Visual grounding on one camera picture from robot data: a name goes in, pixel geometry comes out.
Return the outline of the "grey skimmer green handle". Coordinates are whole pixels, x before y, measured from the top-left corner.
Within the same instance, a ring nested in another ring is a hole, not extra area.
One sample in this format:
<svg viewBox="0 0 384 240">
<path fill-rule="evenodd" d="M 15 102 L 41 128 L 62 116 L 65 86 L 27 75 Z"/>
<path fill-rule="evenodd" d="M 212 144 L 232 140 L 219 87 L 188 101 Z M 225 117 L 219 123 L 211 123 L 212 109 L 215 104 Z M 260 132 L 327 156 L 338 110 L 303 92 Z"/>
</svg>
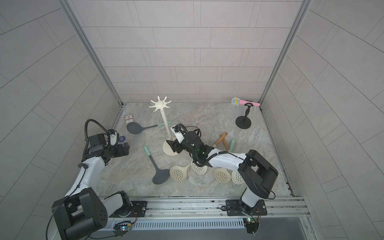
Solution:
<svg viewBox="0 0 384 240">
<path fill-rule="evenodd" d="M 166 125 L 165 123 L 162 123 L 162 124 L 157 124 L 157 125 L 153 125 L 153 126 L 149 126 L 149 127 L 142 127 L 140 124 L 138 124 L 136 122 L 131 122 L 131 123 L 127 124 L 127 130 L 129 133 L 137 135 L 137 134 L 140 134 L 145 129 L 150 129 L 150 128 L 154 128 L 154 127 L 161 127 L 161 126 L 165 126 L 165 125 Z"/>
<path fill-rule="evenodd" d="M 170 177 L 170 170 L 169 169 L 160 169 L 157 166 L 156 162 L 154 161 L 154 159 L 151 155 L 151 152 L 149 151 L 148 147 L 145 144 L 143 144 L 143 149 L 146 152 L 146 154 L 149 156 L 152 164 L 154 165 L 154 167 L 156 169 L 156 173 L 152 179 L 152 182 L 155 185 L 161 185 L 161 184 L 165 183 Z"/>
</svg>

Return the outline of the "cream skimmer green handle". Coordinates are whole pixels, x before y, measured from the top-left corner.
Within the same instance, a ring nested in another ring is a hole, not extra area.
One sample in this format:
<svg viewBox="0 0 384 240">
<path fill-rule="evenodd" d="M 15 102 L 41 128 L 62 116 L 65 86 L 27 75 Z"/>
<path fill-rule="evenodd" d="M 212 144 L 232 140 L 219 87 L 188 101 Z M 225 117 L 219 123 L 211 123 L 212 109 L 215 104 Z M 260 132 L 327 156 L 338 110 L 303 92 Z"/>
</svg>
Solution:
<svg viewBox="0 0 384 240">
<path fill-rule="evenodd" d="M 233 150 L 234 146 L 235 146 L 235 142 L 236 142 L 236 139 L 232 138 L 231 144 L 229 145 L 227 143 L 226 139 L 225 139 L 225 136 L 221 135 L 219 140 L 213 145 L 213 147 L 216 148 L 220 143 L 223 143 L 224 146 L 225 146 L 226 151 L 231 152 Z M 193 161 L 191 161 L 191 167 L 199 175 L 205 174 L 207 172 L 207 170 L 208 170 L 207 166 L 199 167 Z"/>
</svg>

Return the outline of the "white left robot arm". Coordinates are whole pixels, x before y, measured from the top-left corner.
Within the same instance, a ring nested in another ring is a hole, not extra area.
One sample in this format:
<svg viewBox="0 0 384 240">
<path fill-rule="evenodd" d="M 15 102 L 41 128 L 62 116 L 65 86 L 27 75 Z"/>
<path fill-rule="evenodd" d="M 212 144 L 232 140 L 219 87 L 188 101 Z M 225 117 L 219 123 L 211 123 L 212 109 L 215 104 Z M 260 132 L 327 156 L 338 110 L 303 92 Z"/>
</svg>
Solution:
<svg viewBox="0 0 384 240">
<path fill-rule="evenodd" d="M 79 240 L 104 228 L 112 215 L 120 217 L 133 213 L 133 205 L 124 191 L 116 192 L 104 200 L 94 191 L 103 169 L 112 158 L 129 154 L 130 146 L 119 143 L 119 134 L 114 129 L 102 127 L 103 133 L 89 136 L 87 129 L 90 122 L 85 122 L 86 146 L 81 162 L 80 172 L 74 185 L 65 197 L 52 205 L 52 216 L 63 240 Z"/>
</svg>

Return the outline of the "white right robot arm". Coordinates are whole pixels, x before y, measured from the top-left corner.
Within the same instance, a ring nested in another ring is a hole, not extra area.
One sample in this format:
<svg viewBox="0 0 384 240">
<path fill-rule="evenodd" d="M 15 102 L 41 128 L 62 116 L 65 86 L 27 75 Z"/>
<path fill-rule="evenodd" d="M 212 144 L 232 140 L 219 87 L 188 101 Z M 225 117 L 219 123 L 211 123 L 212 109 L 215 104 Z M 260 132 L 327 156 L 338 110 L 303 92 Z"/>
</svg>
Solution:
<svg viewBox="0 0 384 240">
<path fill-rule="evenodd" d="M 257 207 L 260 200 L 270 198 L 270 193 L 278 177 L 278 171 L 261 154 L 249 150 L 245 154 L 221 151 L 204 144 L 194 132 L 176 133 L 176 140 L 167 140 L 167 144 L 175 153 L 187 151 L 193 162 L 199 167 L 224 168 L 238 172 L 247 188 L 239 199 L 238 209 L 243 214 L 255 216 L 261 214 Z"/>
</svg>

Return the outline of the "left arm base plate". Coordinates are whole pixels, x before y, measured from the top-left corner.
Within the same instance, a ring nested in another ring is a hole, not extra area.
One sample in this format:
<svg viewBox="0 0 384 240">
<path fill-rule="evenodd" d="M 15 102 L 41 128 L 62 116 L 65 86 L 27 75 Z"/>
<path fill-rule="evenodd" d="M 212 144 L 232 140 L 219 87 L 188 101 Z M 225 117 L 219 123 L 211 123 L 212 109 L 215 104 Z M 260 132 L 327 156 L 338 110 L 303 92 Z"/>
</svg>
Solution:
<svg viewBox="0 0 384 240">
<path fill-rule="evenodd" d="M 146 214 L 147 201 L 132 201 L 130 205 L 123 204 L 110 218 L 143 218 Z"/>
</svg>

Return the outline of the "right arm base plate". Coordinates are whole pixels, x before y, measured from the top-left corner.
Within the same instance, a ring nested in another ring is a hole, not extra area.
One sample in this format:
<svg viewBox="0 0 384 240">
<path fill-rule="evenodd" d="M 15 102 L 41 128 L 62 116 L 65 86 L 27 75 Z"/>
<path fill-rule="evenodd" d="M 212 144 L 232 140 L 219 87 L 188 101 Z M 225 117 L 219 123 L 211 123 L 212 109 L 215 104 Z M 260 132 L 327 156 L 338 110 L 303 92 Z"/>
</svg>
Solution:
<svg viewBox="0 0 384 240">
<path fill-rule="evenodd" d="M 254 207 L 249 207 L 241 200 L 226 200 L 226 204 L 221 207 L 228 216 L 266 216 L 268 214 L 265 201 L 260 199 Z"/>
</svg>

